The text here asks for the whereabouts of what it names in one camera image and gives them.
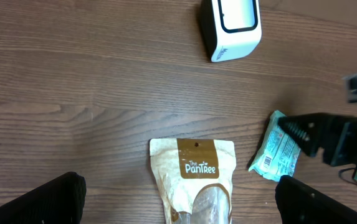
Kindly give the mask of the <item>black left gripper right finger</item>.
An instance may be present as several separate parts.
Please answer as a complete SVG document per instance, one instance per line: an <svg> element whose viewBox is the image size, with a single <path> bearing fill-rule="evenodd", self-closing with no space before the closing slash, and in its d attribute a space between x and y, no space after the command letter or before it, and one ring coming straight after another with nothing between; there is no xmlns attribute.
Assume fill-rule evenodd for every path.
<svg viewBox="0 0 357 224"><path fill-rule="evenodd" d="M289 175L281 176L275 200L283 224L357 224L357 212Z"/></svg>

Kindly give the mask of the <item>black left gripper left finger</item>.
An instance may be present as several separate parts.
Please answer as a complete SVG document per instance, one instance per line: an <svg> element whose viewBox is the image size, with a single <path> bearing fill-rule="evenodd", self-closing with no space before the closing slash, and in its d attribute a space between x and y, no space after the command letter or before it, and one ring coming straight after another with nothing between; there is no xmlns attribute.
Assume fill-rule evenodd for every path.
<svg viewBox="0 0 357 224"><path fill-rule="evenodd" d="M0 224L79 224L86 192L85 178L67 172L0 206Z"/></svg>

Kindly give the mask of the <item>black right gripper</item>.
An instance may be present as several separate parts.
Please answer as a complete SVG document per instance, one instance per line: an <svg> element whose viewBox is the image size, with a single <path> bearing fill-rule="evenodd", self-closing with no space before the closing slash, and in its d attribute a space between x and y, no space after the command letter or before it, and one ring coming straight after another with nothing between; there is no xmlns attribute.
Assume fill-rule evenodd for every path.
<svg viewBox="0 0 357 224"><path fill-rule="evenodd" d="M278 125L308 157L315 157L321 146L325 164L357 166L357 119L330 121L329 114L313 113L279 118Z"/></svg>

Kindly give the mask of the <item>teal snack packet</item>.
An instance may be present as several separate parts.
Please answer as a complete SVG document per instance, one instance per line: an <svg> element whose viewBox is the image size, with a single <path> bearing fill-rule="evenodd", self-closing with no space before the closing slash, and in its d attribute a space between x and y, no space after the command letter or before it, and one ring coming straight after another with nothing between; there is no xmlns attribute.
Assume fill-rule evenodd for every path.
<svg viewBox="0 0 357 224"><path fill-rule="evenodd" d="M279 182L281 176L293 176L301 149L278 125L285 115L275 110L269 119L262 145L248 171L255 171L263 178Z"/></svg>

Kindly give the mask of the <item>brown white snack bag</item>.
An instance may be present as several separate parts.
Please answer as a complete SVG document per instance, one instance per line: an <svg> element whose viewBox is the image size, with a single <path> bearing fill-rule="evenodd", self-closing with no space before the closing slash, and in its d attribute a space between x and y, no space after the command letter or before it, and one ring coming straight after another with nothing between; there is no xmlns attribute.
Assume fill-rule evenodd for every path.
<svg viewBox="0 0 357 224"><path fill-rule="evenodd" d="M232 141L151 139L150 165L167 223L231 223Z"/></svg>

